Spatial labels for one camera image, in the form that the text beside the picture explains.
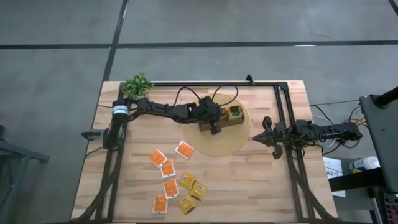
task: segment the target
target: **wooden table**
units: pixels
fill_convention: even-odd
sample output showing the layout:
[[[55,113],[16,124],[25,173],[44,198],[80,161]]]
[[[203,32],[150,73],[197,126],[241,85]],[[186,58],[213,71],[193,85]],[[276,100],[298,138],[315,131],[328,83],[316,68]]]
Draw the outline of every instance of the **wooden table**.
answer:
[[[290,97],[296,119],[312,119],[304,83],[288,81]],[[111,106],[118,95],[119,82],[104,82],[99,105]],[[157,103],[172,104],[178,87],[157,87],[149,99]],[[199,96],[213,93],[214,87],[193,88]],[[219,93],[234,96],[234,88],[222,88]],[[190,91],[182,91],[178,103],[195,101]],[[239,87],[237,98],[247,109],[251,120],[250,137],[261,132],[263,117],[279,120],[275,93],[270,87]],[[111,109],[98,107],[93,128],[109,126]],[[296,221],[294,200],[287,168],[286,153],[278,159],[272,157],[272,148],[248,139],[238,152],[226,157],[208,157],[198,151],[189,160],[174,152],[176,145],[185,139],[182,124],[171,119],[144,115],[129,123],[124,147],[121,176],[116,197],[114,222],[287,222]],[[102,145],[90,142],[88,152]],[[149,160],[149,155],[160,149],[174,160],[176,178],[185,171],[198,177],[209,189],[197,208],[184,215],[176,199],[169,200],[166,215],[153,215],[155,195],[163,194],[160,171]],[[84,163],[76,195],[72,218],[78,217],[91,203],[100,189],[106,152],[100,150],[90,155]],[[337,217],[335,204],[326,177],[320,149],[306,148],[304,157],[308,181],[320,203]],[[180,194],[188,193],[179,186]],[[108,210],[105,200],[104,216]]]

